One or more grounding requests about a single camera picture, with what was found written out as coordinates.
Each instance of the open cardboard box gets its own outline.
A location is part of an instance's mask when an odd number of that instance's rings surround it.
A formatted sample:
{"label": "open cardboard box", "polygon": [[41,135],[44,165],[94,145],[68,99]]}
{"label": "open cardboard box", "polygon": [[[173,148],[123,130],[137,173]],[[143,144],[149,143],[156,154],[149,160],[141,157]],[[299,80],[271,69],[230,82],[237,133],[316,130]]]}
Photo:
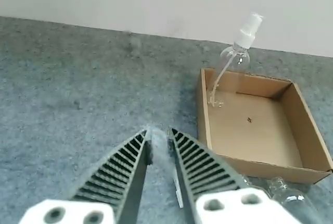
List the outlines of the open cardboard box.
{"label": "open cardboard box", "polygon": [[333,162],[298,86],[246,74],[237,93],[228,93],[236,73],[219,82],[208,104],[213,69],[201,69],[198,82],[199,141],[222,156],[239,173],[290,182],[316,183],[332,173]]}

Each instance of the clear plastic bottle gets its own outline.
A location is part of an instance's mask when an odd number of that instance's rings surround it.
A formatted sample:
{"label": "clear plastic bottle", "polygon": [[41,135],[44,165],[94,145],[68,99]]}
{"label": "clear plastic bottle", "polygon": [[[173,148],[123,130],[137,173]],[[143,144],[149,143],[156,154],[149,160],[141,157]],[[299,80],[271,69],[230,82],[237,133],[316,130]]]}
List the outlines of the clear plastic bottle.
{"label": "clear plastic bottle", "polygon": [[223,102],[215,99],[215,93],[225,71],[236,72],[233,79],[228,81],[227,90],[225,90],[225,92],[237,92],[241,77],[245,74],[250,64],[250,56],[247,50],[251,47],[261,22],[262,17],[260,15],[256,13],[251,14],[248,22],[240,29],[239,36],[234,42],[234,45],[221,52],[219,64],[214,70],[208,87],[210,95],[209,103],[212,106],[218,105],[221,107],[223,104]]}
{"label": "clear plastic bottle", "polygon": [[297,189],[290,188],[281,177],[268,182],[272,199],[279,202],[302,224],[322,224],[321,217],[310,199]]}

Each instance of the floor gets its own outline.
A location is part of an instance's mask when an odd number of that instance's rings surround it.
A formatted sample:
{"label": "floor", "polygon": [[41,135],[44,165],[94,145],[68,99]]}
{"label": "floor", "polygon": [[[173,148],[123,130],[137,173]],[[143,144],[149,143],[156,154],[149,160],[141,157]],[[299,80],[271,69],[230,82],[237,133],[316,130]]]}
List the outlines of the floor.
{"label": "floor", "polygon": [[[225,44],[0,17],[0,219],[66,198],[113,147],[149,125],[197,135],[199,69]],[[299,84],[333,153],[333,59],[250,50],[250,72]],[[264,183],[258,179],[257,184]],[[333,219],[333,177],[306,191]],[[184,223],[163,167],[148,168],[138,223]]]}

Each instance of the bottle cap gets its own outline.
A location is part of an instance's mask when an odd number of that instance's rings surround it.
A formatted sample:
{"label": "bottle cap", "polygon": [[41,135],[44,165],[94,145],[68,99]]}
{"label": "bottle cap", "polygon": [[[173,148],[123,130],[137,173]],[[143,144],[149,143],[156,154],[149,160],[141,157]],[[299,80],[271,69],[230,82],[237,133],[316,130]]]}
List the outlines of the bottle cap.
{"label": "bottle cap", "polygon": [[248,21],[239,30],[235,43],[242,48],[249,49],[255,39],[255,34],[262,22],[263,17],[257,13],[252,13]]}

